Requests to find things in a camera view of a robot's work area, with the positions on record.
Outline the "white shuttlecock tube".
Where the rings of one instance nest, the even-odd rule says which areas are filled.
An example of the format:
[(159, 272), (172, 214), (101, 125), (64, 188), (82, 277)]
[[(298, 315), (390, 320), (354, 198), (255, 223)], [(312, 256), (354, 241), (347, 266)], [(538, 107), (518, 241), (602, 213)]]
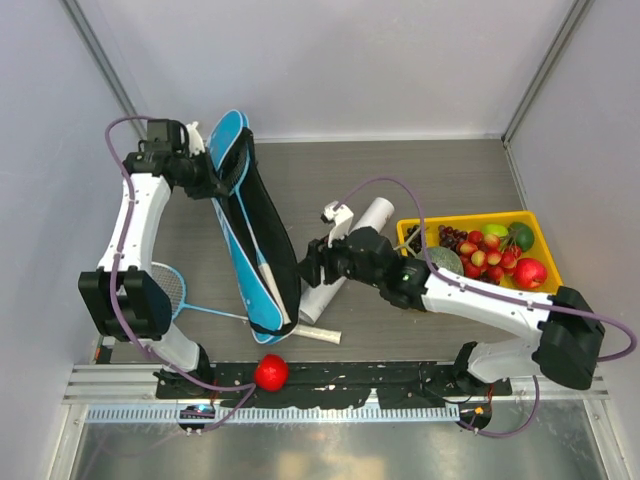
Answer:
[(301, 297), (301, 320), (316, 323), (346, 280), (377, 286), (385, 278), (397, 254), (380, 231), (394, 211), (394, 205), (382, 197), (375, 198), (358, 221), (344, 203), (333, 201), (324, 207), (321, 219), (331, 230), (309, 242), (298, 264), (308, 284)]

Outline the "blue racket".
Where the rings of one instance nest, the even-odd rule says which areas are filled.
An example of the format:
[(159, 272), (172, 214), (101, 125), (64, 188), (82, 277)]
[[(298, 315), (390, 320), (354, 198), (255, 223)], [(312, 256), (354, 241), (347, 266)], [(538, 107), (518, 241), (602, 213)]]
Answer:
[[(161, 287), (164, 293), (169, 297), (172, 307), (172, 319), (176, 320), (180, 313), (187, 309), (201, 313), (212, 314), (221, 317), (238, 319), (248, 323), (246, 315), (238, 315), (207, 307), (190, 304), (186, 301), (187, 284), (182, 274), (167, 264), (153, 262), (152, 278)], [(294, 336), (303, 337), (312, 340), (318, 340), (326, 343), (339, 345), (341, 343), (342, 333), (335, 330), (327, 330), (299, 323), (292, 331)]]
[(253, 133), (241, 126), (234, 133), (210, 139), (214, 169), (230, 188), (228, 197), (214, 202), (216, 214), (250, 323), (261, 333), (271, 333), (290, 323), (286, 302), (279, 291), (276, 260), (282, 224), (255, 163)]

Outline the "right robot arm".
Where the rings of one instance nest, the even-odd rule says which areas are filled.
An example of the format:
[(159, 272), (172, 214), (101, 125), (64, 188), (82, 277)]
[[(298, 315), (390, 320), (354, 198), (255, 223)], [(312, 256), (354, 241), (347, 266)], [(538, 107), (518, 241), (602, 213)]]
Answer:
[(403, 256), (371, 227), (310, 241), (297, 270), (312, 287), (347, 278), (377, 288), (397, 308), (451, 314), (512, 334), (461, 348), (452, 381), (465, 394), (513, 376), (542, 375), (579, 391), (592, 385), (605, 328), (575, 289), (547, 294), (487, 285)]

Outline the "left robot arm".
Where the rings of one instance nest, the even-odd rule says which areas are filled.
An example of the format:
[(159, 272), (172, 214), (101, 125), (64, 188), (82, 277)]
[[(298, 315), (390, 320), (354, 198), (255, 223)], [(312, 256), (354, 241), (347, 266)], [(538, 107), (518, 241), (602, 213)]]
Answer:
[(161, 364), (159, 378), (191, 397), (217, 390), (208, 355), (175, 325), (169, 296), (152, 275), (152, 254), (174, 187), (197, 198), (224, 188), (195, 122), (147, 117), (146, 136), (115, 163), (122, 199), (105, 253), (81, 272), (80, 295), (98, 332)]

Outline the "blue sport racket bag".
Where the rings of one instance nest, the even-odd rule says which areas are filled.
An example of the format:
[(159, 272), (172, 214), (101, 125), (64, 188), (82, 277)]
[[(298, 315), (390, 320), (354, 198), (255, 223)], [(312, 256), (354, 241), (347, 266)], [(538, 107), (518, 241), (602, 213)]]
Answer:
[(228, 111), (207, 147), (226, 193), (212, 199), (254, 340), (272, 345), (298, 324), (301, 279), (289, 235), (260, 175), (247, 116)]

